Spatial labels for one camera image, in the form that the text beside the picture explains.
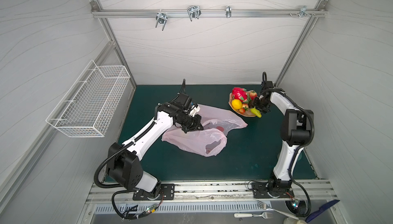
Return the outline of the pink plastic bag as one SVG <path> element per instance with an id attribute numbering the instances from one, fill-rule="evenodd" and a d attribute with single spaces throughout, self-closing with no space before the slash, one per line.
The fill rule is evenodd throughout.
<path id="1" fill-rule="evenodd" d="M 247 127 L 247 123 L 232 111 L 206 105 L 199 107 L 203 131 L 185 134 L 180 128 L 172 126 L 162 135 L 162 141 L 183 151 L 210 157 L 218 155 L 226 147 L 230 131 Z M 224 132 L 216 129 L 217 126 L 223 127 Z"/>

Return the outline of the red fruit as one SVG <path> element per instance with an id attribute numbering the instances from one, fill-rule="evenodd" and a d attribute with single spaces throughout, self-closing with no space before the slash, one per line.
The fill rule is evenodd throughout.
<path id="1" fill-rule="evenodd" d="M 221 132 L 224 132 L 224 128 L 221 127 L 221 126 L 217 126 L 216 129 L 218 129 L 218 130 L 221 131 Z"/>

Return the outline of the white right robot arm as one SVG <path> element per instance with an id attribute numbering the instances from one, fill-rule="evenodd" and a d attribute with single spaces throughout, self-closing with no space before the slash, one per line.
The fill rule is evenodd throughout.
<path id="1" fill-rule="evenodd" d="M 252 100 L 251 108 L 257 116 L 261 116 L 270 112 L 271 105 L 284 115 L 280 129 L 281 151 L 266 185 L 268 194 L 278 198 L 295 183 L 293 171 L 296 162 L 300 153 L 312 142 L 315 125 L 313 112 L 297 105 L 283 89 L 267 80 L 267 73 L 263 72 L 260 95 Z"/>

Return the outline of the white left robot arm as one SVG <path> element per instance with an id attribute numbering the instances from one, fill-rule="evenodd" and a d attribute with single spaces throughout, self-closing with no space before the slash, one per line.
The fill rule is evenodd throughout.
<path id="1" fill-rule="evenodd" d="M 114 143 L 108 150 L 108 157 L 94 173 L 94 183 L 99 188 L 123 187 L 127 191 L 143 190 L 156 198 L 161 182 L 145 172 L 141 161 L 149 148 L 168 129 L 178 125 L 182 132 L 202 131 L 200 108 L 186 94 L 186 83 L 171 101 L 158 104 L 150 122 L 122 144 Z"/>

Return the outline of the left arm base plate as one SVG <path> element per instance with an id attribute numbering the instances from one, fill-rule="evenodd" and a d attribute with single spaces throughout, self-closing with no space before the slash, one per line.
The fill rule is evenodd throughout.
<path id="1" fill-rule="evenodd" d="M 148 200 L 173 200 L 175 195 L 175 184 L 160 184 L 152 192 L 138 189 L 133 194 L 134 201 Z"/>

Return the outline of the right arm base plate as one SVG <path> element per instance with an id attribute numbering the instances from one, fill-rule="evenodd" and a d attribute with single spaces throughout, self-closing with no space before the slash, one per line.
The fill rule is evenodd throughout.
<path id="1" fill-rule="evenodd" d="M 253 198 L 255 199 L 292 199 L 295 196 L 292 189 L 279 189 L 276 192 L 269 192 L 267 182 L 251 181 L 247 187 L 252 192 Z"/>

